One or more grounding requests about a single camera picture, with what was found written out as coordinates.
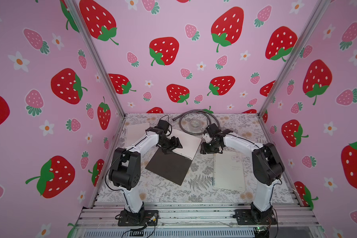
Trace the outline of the dark grey spiral notebook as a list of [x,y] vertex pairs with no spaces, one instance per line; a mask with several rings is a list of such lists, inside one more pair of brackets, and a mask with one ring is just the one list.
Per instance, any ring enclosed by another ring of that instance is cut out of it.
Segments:
[[166,154],[162,149],[158,149],[146,169],[175,184],[182,185],[200,147],[201,139],[176,129],[173,129],[171,136],[179,139],[182,148],[176,148]]

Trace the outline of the white spiral notebook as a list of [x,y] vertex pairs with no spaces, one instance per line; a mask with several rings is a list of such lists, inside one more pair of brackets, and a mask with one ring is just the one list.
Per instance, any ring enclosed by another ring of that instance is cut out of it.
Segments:
[[213,186],[216,188],[245,191],[244,167],[241,156],[234,151],[214,154]]

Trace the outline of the torn white notebook page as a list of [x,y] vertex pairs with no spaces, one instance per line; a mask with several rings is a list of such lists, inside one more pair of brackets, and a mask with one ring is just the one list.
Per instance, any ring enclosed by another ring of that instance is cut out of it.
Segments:
[[149,123],[126,126],[125,146],[131,146],[146,135],[146,130],[150,127]]

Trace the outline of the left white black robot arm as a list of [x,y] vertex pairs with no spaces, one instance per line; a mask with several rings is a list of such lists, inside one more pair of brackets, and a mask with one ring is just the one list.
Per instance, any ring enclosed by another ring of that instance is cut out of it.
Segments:
[[142,156],[152,147],[159,147],[164,153],[183,148],[179,138],[168,137],[171,133],[171,124],[166,120],[159,120],[155,127],[146,129],[143,136],[135,143],[126,148],[119,147],[114,151],[107,177],[117,187],[114,191],[123,192],[128,215],[140,217],[144,213],[144,203],[136,187],[141,176]]

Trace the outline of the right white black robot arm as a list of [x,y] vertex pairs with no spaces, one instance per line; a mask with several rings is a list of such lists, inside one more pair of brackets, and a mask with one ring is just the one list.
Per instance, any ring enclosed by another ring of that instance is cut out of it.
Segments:
[[220,130],[216,124],[206,127],[203,132],[201,154],[221,154],[224,147],[233,148],[252,159],[253,174],[257,179],[254,201],[251,203],[251,218],[259,223],[273,211],[274,187],[281,184],[285,168],[279,153],[272,143],[252,142],[238,136],[232,130]]

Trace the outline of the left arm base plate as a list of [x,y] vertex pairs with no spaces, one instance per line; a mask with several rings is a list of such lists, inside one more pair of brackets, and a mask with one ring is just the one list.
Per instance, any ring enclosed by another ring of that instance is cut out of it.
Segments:
[[118,226],[120,227],[154,226],[157,225],[158,219],[158,210],[141,210],[139,213],[131,213],[127,210],[123,210],[116,216]]

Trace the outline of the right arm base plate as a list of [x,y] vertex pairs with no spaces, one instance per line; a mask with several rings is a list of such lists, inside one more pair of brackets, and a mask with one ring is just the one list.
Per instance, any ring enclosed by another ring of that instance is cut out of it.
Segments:
[[273,209],[261,212],[260,210],[237,209],[232,216],[238,225],[277,225],[277,218]]

